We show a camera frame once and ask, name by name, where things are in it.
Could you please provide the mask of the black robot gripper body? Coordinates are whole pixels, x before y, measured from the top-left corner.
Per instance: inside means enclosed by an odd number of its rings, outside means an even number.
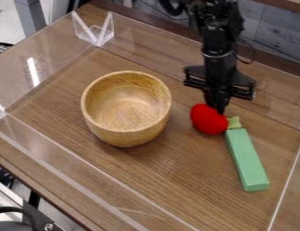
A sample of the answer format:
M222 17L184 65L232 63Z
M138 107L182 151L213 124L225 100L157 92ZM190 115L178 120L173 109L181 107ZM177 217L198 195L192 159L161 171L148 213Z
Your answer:
M233 52L221 56L205 54L204 66L184 68L186 87L201 89L227 89L232 97L252 100L256 95L256 80L237 69L237 58Z

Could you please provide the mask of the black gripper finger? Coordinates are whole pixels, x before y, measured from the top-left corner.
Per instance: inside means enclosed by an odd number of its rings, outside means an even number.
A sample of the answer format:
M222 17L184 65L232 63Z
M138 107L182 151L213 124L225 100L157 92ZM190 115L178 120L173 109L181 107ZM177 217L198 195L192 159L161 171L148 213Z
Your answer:
M205 90L206 105L213 107L221 115L225 113L225 108L231 103L231 98L232 96L227 89L210 88Z

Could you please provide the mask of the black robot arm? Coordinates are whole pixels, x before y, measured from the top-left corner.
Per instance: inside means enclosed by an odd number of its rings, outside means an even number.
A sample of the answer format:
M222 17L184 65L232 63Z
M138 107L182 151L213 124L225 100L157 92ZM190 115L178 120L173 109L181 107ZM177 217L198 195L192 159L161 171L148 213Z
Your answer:
M237 44L244 31L237 0L178 0L178 11L194 18L202 36L204 65L184 68L184 85L204 92L206 105L220 114L233 97L253 100L256 80L237 68Z

